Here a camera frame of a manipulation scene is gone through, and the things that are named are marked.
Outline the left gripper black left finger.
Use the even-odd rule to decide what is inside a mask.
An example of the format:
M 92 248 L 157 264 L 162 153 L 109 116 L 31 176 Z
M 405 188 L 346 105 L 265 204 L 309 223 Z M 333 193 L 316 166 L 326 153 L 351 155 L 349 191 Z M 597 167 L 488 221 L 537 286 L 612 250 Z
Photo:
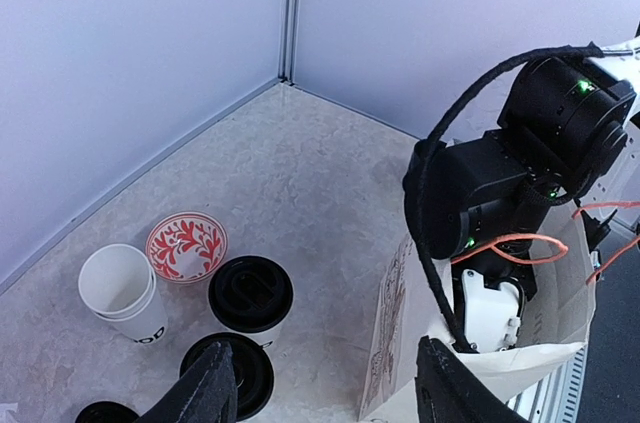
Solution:
M 235 422 L 237 405 L 232 349 L 216 342 L 137 422 Z

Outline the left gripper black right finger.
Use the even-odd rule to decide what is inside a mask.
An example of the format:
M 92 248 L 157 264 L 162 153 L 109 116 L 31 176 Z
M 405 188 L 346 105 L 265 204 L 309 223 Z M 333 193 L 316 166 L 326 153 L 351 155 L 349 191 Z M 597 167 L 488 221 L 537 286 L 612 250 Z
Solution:
M 416 364 L 415 392 L 421 423 L 527 423 L 496 398 L 440 340 L 422 337 Z

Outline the white paper takeout bag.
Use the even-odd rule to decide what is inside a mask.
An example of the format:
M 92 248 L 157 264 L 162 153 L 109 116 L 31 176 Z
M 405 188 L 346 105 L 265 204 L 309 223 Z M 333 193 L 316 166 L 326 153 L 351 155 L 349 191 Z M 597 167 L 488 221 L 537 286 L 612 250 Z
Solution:
M 563 243 L 568 252 L 549 262 L 551 244 L 533 245 L 531 269 L 537 292 L 532 299 L 521 298 L 511 283 L 488 288 L 485 270 L 447 260 L 434 263 L 449 302 L 454 300 L 453 273 L 462 273 L 467 305 L 462 328 L 473 351 L 455 355 L 501 402 L 541 381 L 589 341 L 596 309 L 594 254 L 580 211 L 573 203 L 552 208 L 541 232 Z M 406 235 L 380 283 L 359 420 L 417 421 L 416 399 L 409 386 L 417 373 L 418 343 L 424 336 L 442 341 L 446 348 L 454 343 L 415 244 Z

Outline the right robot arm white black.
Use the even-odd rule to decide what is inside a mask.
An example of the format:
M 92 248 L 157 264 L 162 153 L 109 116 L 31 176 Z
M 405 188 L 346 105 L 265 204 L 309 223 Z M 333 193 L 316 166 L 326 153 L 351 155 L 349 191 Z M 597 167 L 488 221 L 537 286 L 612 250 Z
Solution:
M 513 284 L 521 302 L 537 291 L 530 249 L 550 209 L 583 197 L 627 143 L 636 90 L 601 66 L 617 56 L 594 44 L 540 48 L 508 58 L 476 80 L 418 141 L 403 178 L 404 214 L 454 348 L 474 353 L 465 331 L 469 300 L 445 295 L 435 264 L 453 279 L 480 272 L 491 288 Z M 516 77 L 498 126 L 447 145 L 462 110 L 499 76 Z

